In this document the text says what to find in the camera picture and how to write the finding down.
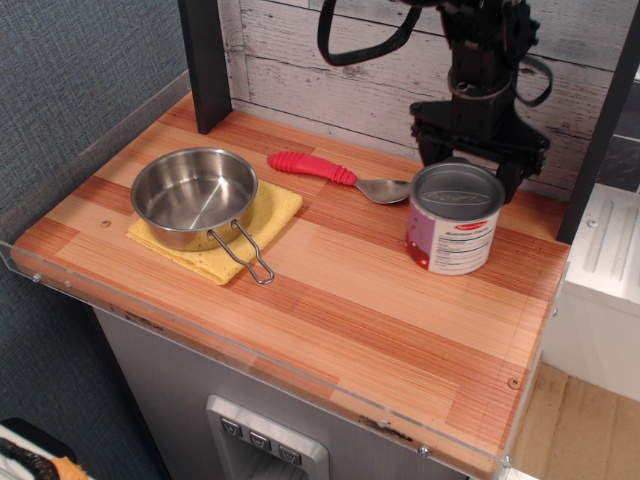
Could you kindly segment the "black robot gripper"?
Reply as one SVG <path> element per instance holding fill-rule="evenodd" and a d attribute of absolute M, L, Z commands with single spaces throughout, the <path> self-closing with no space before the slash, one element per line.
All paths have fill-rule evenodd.
<path fill-rule="evenodd" d="M 442 162 L 459 150 L 499 164 L 497 178 L 509 204 L 523 179 L 539 175 L 545 166 L 550 140 L 523 121 L 515 103 L 537 107 L 548 99 L 551 87 L 530 99 L 517 87 L 514 70 L 491 87 L 466 82 L 448 73 L 451 98 L 415 102 L 411 133 L 424 165 Z"/>

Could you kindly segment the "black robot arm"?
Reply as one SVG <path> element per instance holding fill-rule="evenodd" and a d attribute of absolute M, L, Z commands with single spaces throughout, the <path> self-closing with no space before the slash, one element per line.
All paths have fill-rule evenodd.
<path fill-rule="evenodd" d="M 515 108 L 519 66 L 537 43 L 538 22 L 524 1 L 434 1 L 452 61 L 448 101 L 415 102 L 411 133 L 424 165 L 461 151 L 496 163 L 505 199 L 541 173 L 549 139 Z"/>

